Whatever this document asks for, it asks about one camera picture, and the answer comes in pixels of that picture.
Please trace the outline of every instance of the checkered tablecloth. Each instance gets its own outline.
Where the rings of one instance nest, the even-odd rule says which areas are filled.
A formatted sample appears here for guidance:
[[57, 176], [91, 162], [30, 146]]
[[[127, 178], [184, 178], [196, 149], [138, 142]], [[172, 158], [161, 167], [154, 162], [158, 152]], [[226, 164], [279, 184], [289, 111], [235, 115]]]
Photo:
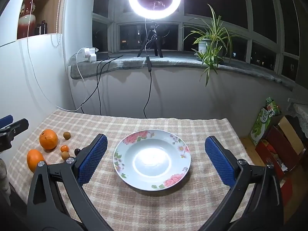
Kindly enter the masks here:
[[[57, 148], [46, 153], [39, 144], [44, 129], [53, 129], [59, 137]], [[142, 129], [161, 129], [179, 136], [191, 151], [192, 163], [188, 174], [176, 186], [158, 192], [136, 190], [119, 178], [113, 167], [116, 145], [127, 135]], [[72, 137], [63, 138], [69, 131]], [[57, 110], [29, 136], [17, 150], [9, 168], [9, 180], [19, 196], [27, 202], [32, 172], [26, 156], [30, 149], [38, 149], [48, 164], [61, 163], [60, 146], [75, 148], [91, 143], [98, 133], [108, 138], [108, 149], [94, 172], [91, 181], [83, 186], [89, 199], [107, 223], [115, 230], [198, 230], [218, 207], [227, 191], [214, 166], [204, 151], [208, 136], [216, 136], [236, 158], [252, 164], [243, 145], [227, 119], [179, 120], [179, 119], [132, 119], [110, 116], [85, 115]], [[72, 204], [59, 185], [64, 202], [72, 218], [78, 219]], [[235, 218], [244, 211], [251, 188]]]

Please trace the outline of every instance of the plate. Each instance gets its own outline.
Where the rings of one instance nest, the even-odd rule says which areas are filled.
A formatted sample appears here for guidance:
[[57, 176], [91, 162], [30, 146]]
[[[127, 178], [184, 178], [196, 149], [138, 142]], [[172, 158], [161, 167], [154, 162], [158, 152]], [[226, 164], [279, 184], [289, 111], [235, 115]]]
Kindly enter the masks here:
[[190, 150], [178, 136], [163, 130], [142, 130], [116, 147], [113, 165], [128, 185], [146, 191], [174, 186], [187, 174]]

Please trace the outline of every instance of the spider plant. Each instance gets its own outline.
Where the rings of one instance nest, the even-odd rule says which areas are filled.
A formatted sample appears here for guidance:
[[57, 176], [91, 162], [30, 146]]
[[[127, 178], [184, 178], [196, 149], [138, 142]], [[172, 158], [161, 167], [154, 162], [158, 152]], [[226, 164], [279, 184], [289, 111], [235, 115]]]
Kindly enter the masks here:
[[191, 33], [188, 36], [194, 35], [194, 34], [198, 35], [198, 38], [196, 38], [193, 44], [198, 44], [202, 40], [211, 41], [210, 44], [207, 44], [206, 53], [192, 49], [198, 54], [199, 58], [202, 60], [202, 65], [204, 64], [207, 65], [207, 68], [202, 73], [202, 75], [206, 73], [205, 86], [207, 86], [208, 84], [210, 71], [214, 70], [215, 73], [217, 74], [216, 68], [218, 68], [219, 62], [223, 60], [222, 57], [219, 56], [221, 49], [225, 48], [226, 54], [229, 52], [230, 54], [229, 61], [231, 59], [231, 53], [232, 53], [232, 40], [231, 40], [232, 35], [230, 35], [229, 31], [225, 27], [222, 26], [223, 22], [221, 22], [221, 16], [216, 18], [216, 14], [213, 8], [209, 4], [208, 6], [210, 7], [212, 11], [212, 16], [213, 16], [213, 18], [211, 19], [211, 23], [207, 23], [201, 18], [194, 18], [194, 19], [198, 19], [204, 22], [204, 24], [206, 25], [204, 30], [200, 30], [196, 27], [186, 26], [188, 28], [194, 29], [191, 31]]

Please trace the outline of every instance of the tripod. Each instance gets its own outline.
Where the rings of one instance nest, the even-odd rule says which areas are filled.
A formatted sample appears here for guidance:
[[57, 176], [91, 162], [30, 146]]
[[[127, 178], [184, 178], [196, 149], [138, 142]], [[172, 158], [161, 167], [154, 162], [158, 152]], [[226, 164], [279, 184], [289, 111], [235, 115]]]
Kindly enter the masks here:
[[161, 52], [161, 37], [157, 35], [156, 27], [157, 27], [156, 24], [150, 26], [149, 34], [148, 36], [145, 36], [137, 57], [140, 57], [142, 51], [145, 49], [145, 46], [148, 43], [147, 41], [148, 38], [150, 38], [151, 46], [154, 45], [155, 55], [158, 56], [158, 53], [159, 53], [160, 58], [163, 58], [163, 53]]

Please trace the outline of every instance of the screw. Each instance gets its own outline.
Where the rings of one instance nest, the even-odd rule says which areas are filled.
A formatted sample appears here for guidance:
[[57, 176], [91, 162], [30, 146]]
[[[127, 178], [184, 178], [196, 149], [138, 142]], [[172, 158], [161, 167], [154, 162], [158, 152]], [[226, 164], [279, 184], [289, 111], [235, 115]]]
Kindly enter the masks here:
[[44, 161], [40, 161], [39, 163], [38, 163], [38, 166], [39, 167], [42, 167], [42, 166], [44, 166], [45, 165], [45, 162]]
[[241, 164], [241, 165], [246, 165], [247, 164], [247, 162], [244, 159], [239, 159], [238, 163]]
[[75, 161], [75, 159], [73, 157], [66, 159], [66, 163], [68, 163], [68, 164], [72, 164], [74, 161]]
[[268, 168], [270, 168], [270, 169], [273, 169], [273, 168], [274, 168], [274, 164], [271, 163], [271, 162], [267, 163], [266, 166], [267, 166]]

